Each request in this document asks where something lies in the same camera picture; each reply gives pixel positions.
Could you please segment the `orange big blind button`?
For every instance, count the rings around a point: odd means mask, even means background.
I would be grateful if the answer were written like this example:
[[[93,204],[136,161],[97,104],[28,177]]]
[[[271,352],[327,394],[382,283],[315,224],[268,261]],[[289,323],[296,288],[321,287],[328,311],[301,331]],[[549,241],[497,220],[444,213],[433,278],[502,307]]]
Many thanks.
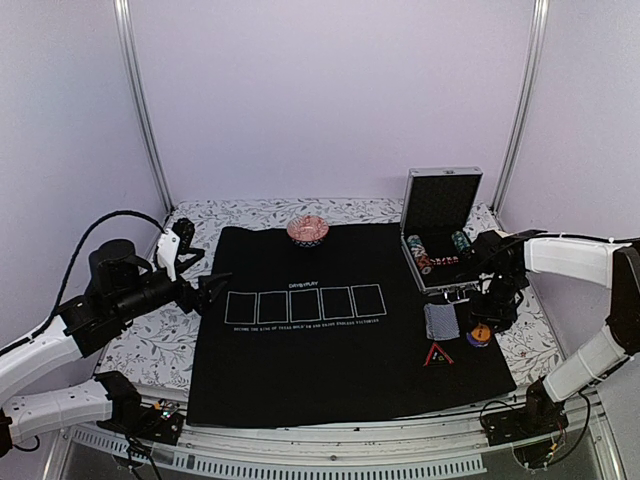
[[[476,338],[482,338],[482,337],[488,337],[489,335],[492,336],[492,330],[490,327],[488,327],[485,324],[479,323],[472,331],[471,333],[476,337]]]

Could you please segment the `purple small blind button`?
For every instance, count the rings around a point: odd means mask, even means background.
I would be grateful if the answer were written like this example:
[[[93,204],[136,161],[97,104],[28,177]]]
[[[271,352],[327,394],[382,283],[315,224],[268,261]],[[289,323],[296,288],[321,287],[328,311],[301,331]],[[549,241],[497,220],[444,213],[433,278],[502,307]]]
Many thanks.
[[[489,335],[488,337],[476,338],[471,332],[466,335],[466,338],[469,344],[475,348],[485,348],[490,344],[492,340],[491,335]]]

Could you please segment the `blue playing card deck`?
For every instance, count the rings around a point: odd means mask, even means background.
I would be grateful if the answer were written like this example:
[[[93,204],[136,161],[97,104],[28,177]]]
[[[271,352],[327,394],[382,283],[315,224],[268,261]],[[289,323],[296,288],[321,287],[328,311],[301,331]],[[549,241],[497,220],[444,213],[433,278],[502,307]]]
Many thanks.
[[[448,341],[459,337],[459,325],[452,304],[426,304],[424,314],[428,339]]]

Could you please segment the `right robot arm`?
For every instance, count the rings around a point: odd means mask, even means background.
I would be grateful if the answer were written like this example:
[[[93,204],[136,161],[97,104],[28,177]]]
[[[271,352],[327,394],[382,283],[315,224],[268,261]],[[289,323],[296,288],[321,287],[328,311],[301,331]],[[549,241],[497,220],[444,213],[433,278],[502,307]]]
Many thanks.
[[[560,333],[583,327],[570,356],[526,391],[509,424],[537,436],[564,422],[565,401],[603,382],[639,352],[639,242],[529,230],[490,230],[472,246],[477,270],[490,277],[471,302],[482,323],[501,332],[517,318],[529,274],[546,276],[543,301]]]

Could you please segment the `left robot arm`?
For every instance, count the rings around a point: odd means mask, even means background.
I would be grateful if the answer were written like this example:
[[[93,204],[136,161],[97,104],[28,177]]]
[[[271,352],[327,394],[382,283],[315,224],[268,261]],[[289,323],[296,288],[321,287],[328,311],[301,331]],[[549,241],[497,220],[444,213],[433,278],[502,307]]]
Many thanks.
[[[1,350],[1,451],[66,426],[101,422],[133,435],[165,420],[141,405],[141,396],[120,372],[93,376],[74,387],[21,395],[21,390],[47,373],[87,358],[118,337],[132,322],[167,304],[183,312],[204,314],[230,281],[228,273],[201,276],[196,286],[183,272],[204,256],[201,249],[181,247],[166,236],[158,264],[136,254],[126,239],[111,240],[89,256],[90,283],[84,294],[55,308],[14,349]]]

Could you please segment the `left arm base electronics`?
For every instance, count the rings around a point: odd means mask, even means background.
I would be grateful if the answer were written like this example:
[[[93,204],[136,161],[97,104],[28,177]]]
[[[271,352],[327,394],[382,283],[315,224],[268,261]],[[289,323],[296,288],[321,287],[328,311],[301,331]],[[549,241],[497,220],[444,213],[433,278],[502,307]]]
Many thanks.
[[[97,421],[96,425],[138,440],[176,446],[185,423],[179,407],[177,402],[160,399],[149,406],[126,407],[108,420]]]

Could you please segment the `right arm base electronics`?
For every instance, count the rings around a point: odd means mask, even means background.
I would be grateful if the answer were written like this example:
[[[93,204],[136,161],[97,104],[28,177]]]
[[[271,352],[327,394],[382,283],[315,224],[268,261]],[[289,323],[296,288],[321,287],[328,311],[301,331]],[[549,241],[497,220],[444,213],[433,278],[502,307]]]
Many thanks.
[[[541,445],[527,444],[513,450],[516,461],[524,468],[538,470],[549,467],[566,441],[569,425],[565,403],[527,400],[515,408],[504,401],[488,402],[479,415],[480,425],[490,446],[499,446],[547,436]]]

